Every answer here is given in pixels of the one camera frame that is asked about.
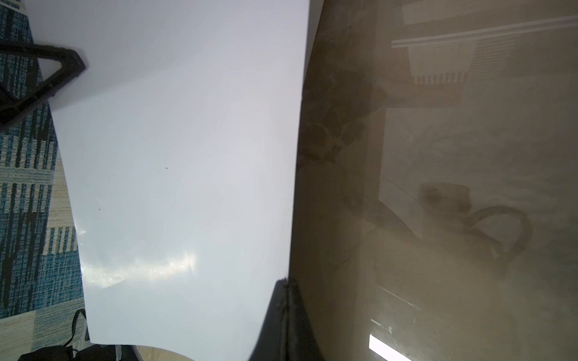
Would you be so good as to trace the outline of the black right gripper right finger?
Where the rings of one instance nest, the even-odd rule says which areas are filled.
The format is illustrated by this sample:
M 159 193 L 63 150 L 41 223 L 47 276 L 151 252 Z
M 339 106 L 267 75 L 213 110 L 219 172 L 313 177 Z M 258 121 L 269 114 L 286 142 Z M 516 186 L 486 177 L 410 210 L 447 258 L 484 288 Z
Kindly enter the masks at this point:
M 325 360 L 315 339 L 300 289 L 294 279 L 288 281 L 287 295 L 287 359 Z

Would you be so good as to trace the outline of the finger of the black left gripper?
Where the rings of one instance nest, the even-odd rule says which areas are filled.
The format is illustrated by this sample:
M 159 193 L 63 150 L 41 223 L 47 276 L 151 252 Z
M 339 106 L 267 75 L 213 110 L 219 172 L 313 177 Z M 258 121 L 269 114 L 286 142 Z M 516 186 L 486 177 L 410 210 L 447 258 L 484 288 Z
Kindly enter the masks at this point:
M 18 98 L 1 85 L 1 128 L 10 129 L 24 121 L 40 105 L 55 96 L 63 87 L 86 70 L 78 52 L 51 45 L 35 45 L 22 42 L 1 42 L 1 53 L 30 59 L 51 60 L 60 68 L 43 80 L 32 92 Z

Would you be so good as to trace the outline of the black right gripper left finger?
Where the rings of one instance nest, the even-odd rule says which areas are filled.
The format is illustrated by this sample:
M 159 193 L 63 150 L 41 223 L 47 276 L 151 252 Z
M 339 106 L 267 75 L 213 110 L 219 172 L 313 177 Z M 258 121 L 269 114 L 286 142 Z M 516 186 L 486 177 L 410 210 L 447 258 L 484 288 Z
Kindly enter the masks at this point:
M 278 280 L 250 361 L 282 361 L 287 359 L 288 281 Z

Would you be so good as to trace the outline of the waterfall bridge photo print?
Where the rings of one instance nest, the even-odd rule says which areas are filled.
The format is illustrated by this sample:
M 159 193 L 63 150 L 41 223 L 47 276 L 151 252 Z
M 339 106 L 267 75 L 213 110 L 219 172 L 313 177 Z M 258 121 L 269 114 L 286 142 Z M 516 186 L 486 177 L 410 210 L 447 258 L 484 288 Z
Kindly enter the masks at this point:
M 288 274 L 307 1 L 28 1 L 90 338 L 246 360 Z

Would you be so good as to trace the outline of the light wooden picture frame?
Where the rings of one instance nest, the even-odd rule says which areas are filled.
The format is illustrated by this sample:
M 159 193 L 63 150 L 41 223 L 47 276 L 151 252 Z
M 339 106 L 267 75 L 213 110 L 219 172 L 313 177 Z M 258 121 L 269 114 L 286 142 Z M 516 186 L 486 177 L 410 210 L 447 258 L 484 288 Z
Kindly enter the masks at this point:
M 577 3 L 327 1 L 291 275 L 328 360 L 577 358 Z

